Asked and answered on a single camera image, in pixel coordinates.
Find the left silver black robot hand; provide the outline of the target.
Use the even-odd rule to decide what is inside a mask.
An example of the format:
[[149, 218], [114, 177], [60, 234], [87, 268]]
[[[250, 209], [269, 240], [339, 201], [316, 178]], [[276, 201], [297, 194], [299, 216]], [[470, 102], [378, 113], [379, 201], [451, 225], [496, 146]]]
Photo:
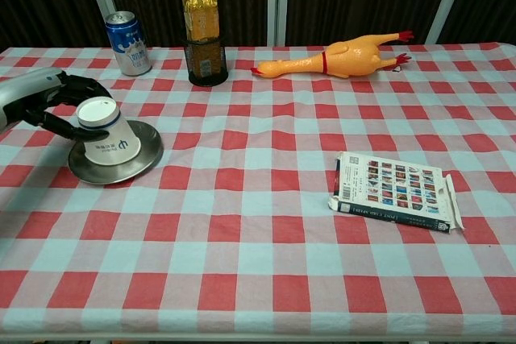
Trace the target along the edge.
[[26, 122], [73, 141], [100, 141], [108, 137], [107, 131], [73, 126], [47, 112], [47, 108], [60, 104], [79, 106], [89, 98], [109, 96], [92, 78], [69, 75], [55, 67], [37, 69], [1, 83], [1, 132]]

